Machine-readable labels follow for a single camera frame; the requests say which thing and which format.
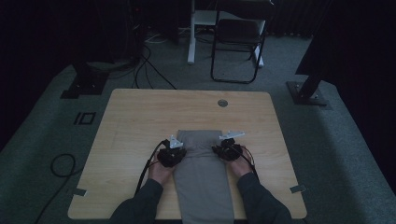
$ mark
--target gray carpet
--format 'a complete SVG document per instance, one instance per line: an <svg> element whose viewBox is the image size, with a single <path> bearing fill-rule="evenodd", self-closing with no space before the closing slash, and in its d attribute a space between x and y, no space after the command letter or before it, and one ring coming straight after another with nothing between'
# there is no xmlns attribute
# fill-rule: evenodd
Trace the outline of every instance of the gray carpet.
<svg viewBox="0 0 396 224"><path fill-rule="evenodd" d="M211 39L210 35L199 35ZM265 66L251 84L218 83L211 80L210 45L198 42L195 64L187 65L189 39L175 45L152 39L149 61L181 90L267 91L271 94L290 158L303 193L310 224L396 223L396 199L381 175L368 147L340 99L336 88L322 82L319 90L331 109L295 105L286 81L304 81L295 76L310 40L299 37L269 36L264 47ZM230 54L220 56L234 60ZM252 63L219 63L232 76L253 71ZM94 63L101 68L108 64ZM148 89L172 89L156 72L145 66L138 73L138 85ZM131 88L134 71L110 74L102 95L83 95L61 100L75 71L65 68L41 96L29 117L0 154L0 215L9 223L34 223L65 178L50 171L53 158L62 153L76 157L76 170L84 166L112 90ZM78 113L95 113L91 125L75 124ZM55 164L59 174L69 173L71 160ZM39 223L106 223L106 220L72 220L67 216L79 175L73 175L48 206Z"/></svg>

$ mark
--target black cable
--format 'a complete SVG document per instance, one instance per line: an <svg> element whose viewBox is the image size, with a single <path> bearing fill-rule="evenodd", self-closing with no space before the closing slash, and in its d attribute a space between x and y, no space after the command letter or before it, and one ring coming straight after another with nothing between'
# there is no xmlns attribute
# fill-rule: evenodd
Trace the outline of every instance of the black cable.
<svg viewBox="0 0 396 224"><path fill-rule="evenodd" d="M260 182L259 175L257 174L256 166L255 166L255 164L254 164L253 155L250 153L250 151L249 151L247 148L244 147L244 149L248 152L248 154L249 154L249 156L250 156L250 158L251 158L251 161L249 161L248 158L246 158L246 156L243 155L243 153L240 153L240 152L239 152L238 150L236 150L235 148L233 148L233 147L230 147L230 148L231 148L232 150L234 150L235 152L237 152L245 161L247 161L248 165L250 166L250 169L253 171L253 174L257 177L257 179L258 179L259 182Z"/></svg>
<svg viewBox="0 0 396 224"><path fill-rule="evenodd" d="M55 162L60 159L61 157L69 157L72 159L72 167L70 168L70 171L68 174L66 175L60 175L58 173L56 173L55 169L54 169L54 164ZM52 201L56 198L56 196L59 194L59 192L61 192L61 190L64 188L64 186L66 185L66 183L70 180L70 178L73 175L77 175L82 171L82 168L75 171L76 169L76 158L72 155L72 154L68 154L68 153L64 153L61 155L56 156L54 159L52 159L52 162L50 164L50 170L52 172L53 175L57 176L57 177L65 177L64 182L62 183L62 185L56 190L56 192L52 195L52 197L49 199L49 201L46 203L46 205L43 207L43 209L41 210L40 214L38 215L37 219L35 220L35 224L38 223L38 221L40 220L40 218L43 216L44 212L47 210L47 208L50 206L50 204L52 203Z"/></svg>
<svg viewBox="0 0 396 224"><path fill-rule="evenodd" d="M173 89L177 90L177 88L163 75L161 74L157 68L148 60L145 58L145 56L142 56L147 62L148 64L157 72L158 75L160 75L160 77L163 78L163 80L165 80Z"/></svg>
<svg viewBox="0 0 396 224"><path fill-rule="evenodd" d="M159 161L155 161L155 162L151 163L151 164L149 165L149 167L152 166L152 165L154 165L154 164L157 163L157 162L159 162Z"/></svg>
<svg viewBox="0 0 396 224"><path fill-rule="evenodd" d="M127 63L123 63L123 64L116 65L116 66L109 67L109 68L98 68L91 64L89 64L89 67L91 68L91 70L94 73L113 73L113 72L121 72L121 71L128 71L128 70L134 69L139 64L139 61L140 61L139 58L132 58ZM116 78L120 78L120 77L113 77L110 75L108 77L108 79L116 79Z"/></svg>
<svg viewBox="0 0 396 224"><path fill-rule="evenodd" d="M174 90L176 90L177 88L163 75L160 73L160 71L158 71L158 69L149 61L149 57L151 56L151 49L149 47L147 47L146 45L144 46L147 50L148 50L148 57L145 57L143 54L141 55L141 57L144 59L144 61L142 62L142 64L140 64L140 66L138 67L138 69L136 70L136 73L134 74L134 83L132 85L132 88L134 87L134 84L136 85L136 87L138 89L140 89L138 83L137 83L137 76L138 73L140 72L140 70L142 69L143 65L145 65L146 68L146 79L148 80L148 84L150 85L150 87L152 89L154 89L151 85L151 83L149 82L149 77L147 75L147 67L146 67L146 63L148 63L153 69L154 71L163 79L165 80Z"/></svg>
<svg viewBox="0 0 396 224"><path fill-rule="evenodd" d="M164 144L164 143L165 143L165 140L161 141L161 143L158 144L158 146L156 146L156 147L154 148L154 151L152 151L152 154L151 154L151 156L149 157L148 161L146 162L145 168L143 169L142 174L141 174L140 177L139 177L139 182L137 183L136 190L134 191L134 195L136 195L137 192L139 192L140 187L142 186L143 178L144 178L145 175L146 175L147 169L150 167L152 158L154 157L154 155L155 155L155 153L157 152L158 148L159 148L162 144Z"/></svg>

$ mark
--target cable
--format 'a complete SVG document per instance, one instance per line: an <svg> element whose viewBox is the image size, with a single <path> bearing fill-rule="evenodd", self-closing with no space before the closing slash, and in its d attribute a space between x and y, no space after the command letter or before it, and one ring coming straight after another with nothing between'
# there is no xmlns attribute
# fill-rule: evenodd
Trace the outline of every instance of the cable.
<svg viewBox="0 0 396 224"><path fill-rule="evenodd" d="M161 43L165 43L166 41L168 41L167 38L165 38L164 40L161 40L161 41L151 41L151 39L154 39L154 38L156 38L156 37L158 37L158 36L162 36L162 35L161 35L161 34L156 34L156 35L154 35L154 36L152 36L152 37L149 37L147 40L145 40L145 43L150 43L150 44L161 44Z"/></svg>
<svg viewBox="0 0 396 224"><path fill-rule="evenodd" d="M148 80L148 84L150 85L150 87L152 89L153 86L151 85L151 83L149 82L149 76L147 75L147 63L154 69L154 71L163 79L165 80L174 90L176 90L177 88L163 75L160 73L160 71L158 71L158 69L149 61L149 57L151 56L151 49L149 47L147 47L146 45L144 45L144 47L148 50L148 57L145 57L143 54L141 55L141 57L144 59L144 61L142 62L142 64L140 64L140 66L137 68L135 74L134 74L134 82L132 84L132 87L134 87L134 84L136 85L136 87L138 89L140 89L138 83L137 83L137 76L140 72L140 70L142 69L143 66L145 66L145 71L146 71L146 78Z"/></svg>
<svg viewBox="0 0 396 224"><path fill-rule="evenodd" d="M240 153L240 152L239 152L238 150L236 150L235 148L233 148L233 147L230 147L230 148L231 148L232 150L234 150L235 152L237 152L245 161L247 161L247 163L249 164L251 170L253 171L253 174L257 177L257 179L258 179L259 182L260 182L259 175L257 174L257 171L256 171L256 166L255 166L255 163L254 163L253 155L250 153L250 151L249 151L246 147L242 147L242 148L244 148L244 149L247 151L247 153L249 154L249 156L250 156L250 158L251 158L251 161L249 161L248 158L246 158L246 157L244 156L243 153Z"/></svg>
<svg viewBox="0 0 396 224"><path fill-rule="evenodd" d="M127 71L130 69L134 69L139 64L139 61L140 61L139 58L132 58L127 63L121 64L121 65L116 65L116 66L109 67L109 68L98 68L91 64L89 64L89 67L91 68L91 70L94 73L112 73L112 72ZM111 78L120 78L120 77L109 76L109 79L111 79Z"/></svg>
<svg viewBox="0 0 396 224"><path fill-rule="evenodd" d="M154 163L151 164L152 158L154 157L154 155L157 152L158 148L164 143L165 143L165 140L161 141L161 143L158 144L158 146L156 146L154 148L154 151L152 151L151 156L149 157L148 161L146 162L145 168L143 169L142 174L139 177L139 182L137 183L136 190L134 191L134 195L136 195L137 192L139 192L140 187L142 186L143 178L145 177L147 169L150 167L150 165L154 164Z"/></svg>
<svg viewBox="0 0 396 224"><path fill-rule="evenodd" d="M158 163L158 162L159 162L159 161L155 161L155 162L151 163L151 164L149 165L149 167L152 166L152 165L154 165L155 163Z"/></svg>
<svg viewBox="0 0 396 224"><path fill-rule="evenodd" d="M126 73L124 73L124 74L121 74L121 75L119 75L119 76L114 76L114 77L108 77L107 79L118 79L118 78L122 78L122 77L126 77L126 76L128 76L130 73L132 73L132 72L134 72L134 69L132 69L132 70L130 70L130 71L127 71Z"/></svg>
<svg viewBox="0 0 396 224"><path fill-rule="evenodd" d="M68 174L66 175L60 175L58 173L56 173L55 169L54 169L54 164L55 162L60 159L61 157L69 157L72 159L72 167L70 168L70 171ZM73 175L77 175L82 171L82 168L75 171L76 169L76 158L72 155L72 154L68 154L68 153L64 153L61 155L56 156L54 159L52 159L52 162L50 164L50 171L52 172L53 175L57 176L57 177L65 177L64 182L62 183L62 185L56 190L56 192L52 195L52 197L49 199L49 201L46 203L46 205L43 207L43 209L41 210L40 214L38 215L37 219L35 220L35 224L38 223L38 221L40 220L40 218L43 216L44 212L47 210L47 208L50 206L50 204L52 203L52 201L56 198L56 196L59 194L59 192L61 192L61 190L64 188L64 186L66 185L66 183L69 181L69 179L73 176Z"/></svg>

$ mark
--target desk leg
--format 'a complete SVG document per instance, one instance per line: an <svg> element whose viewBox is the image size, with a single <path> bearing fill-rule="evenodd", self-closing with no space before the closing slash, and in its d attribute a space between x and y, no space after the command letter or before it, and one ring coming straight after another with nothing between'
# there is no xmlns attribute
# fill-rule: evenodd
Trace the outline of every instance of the desk leg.
<svg viewBox="0 0 396 224"><path fill-rule="evenodd" d="M195 58L195 0L191 0L191 30L188 64L194 64Z"/></svg>

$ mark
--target tripod base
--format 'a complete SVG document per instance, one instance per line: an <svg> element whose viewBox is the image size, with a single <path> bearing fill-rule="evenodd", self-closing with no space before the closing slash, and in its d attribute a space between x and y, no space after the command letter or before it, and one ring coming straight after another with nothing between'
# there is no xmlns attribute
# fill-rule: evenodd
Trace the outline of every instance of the tripod base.
<svg viewBox="0 0 396 224"><path fill-rule="evenodd" d="M293 101L297 105L319 105L321 107L327 107L330 108L329 102L326 101L320 91L318 89L315 90L315 92L312 94L310 97L303 97L300 94L301 87L304 85L303 82L294 82L294 81L289 81L286 82L288 85L291 97L293 98Z"/></svg>
<svg viewBox="0 0 396 224"><path fill-rule="evenodd" d="M108 73L93 74L89 80L77 75L69 90L62 93L61 99L77 99L80 95L101 95L107 78Z"/></svg>

